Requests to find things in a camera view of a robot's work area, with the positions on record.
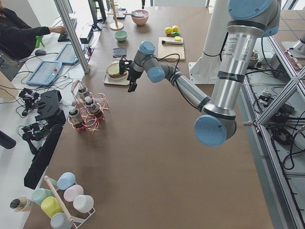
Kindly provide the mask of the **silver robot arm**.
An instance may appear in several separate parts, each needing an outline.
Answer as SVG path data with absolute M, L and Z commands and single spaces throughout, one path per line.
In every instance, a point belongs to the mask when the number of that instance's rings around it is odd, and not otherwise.
M 157 83 L 167 79 L 202 115 L 195 121 L 194 132 L 207 146 L 218 146 L 236 132 L 234 106 L 244 81 L 254 44 L 259 37 L 278 32 L 281 2 L 278 0 L 231 0 L 227 4 L 228 32 L 224 54 L 211 96 L 206 95 L 180 72 L 177 66 L 161 63 L 155 47 L 143 41 L 132 61 L 120 61 L 120 70 L 129 73 L 129 92 L 136 80 L 146 73 Z

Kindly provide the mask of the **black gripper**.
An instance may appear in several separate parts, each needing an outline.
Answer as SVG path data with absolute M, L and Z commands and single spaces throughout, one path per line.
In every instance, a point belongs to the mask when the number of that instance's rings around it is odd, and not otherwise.
M 127 77 L 127 80 L 129 80 L 128 92 L 131 93 L 136 90 L 136 87 L 137 87 L 136 80 L 141 77 L 143 71 L 138 72 L 138 71 L 134 70 L 133 68 L 129 68 L 128 72 L 129 72 L 129 75 Z

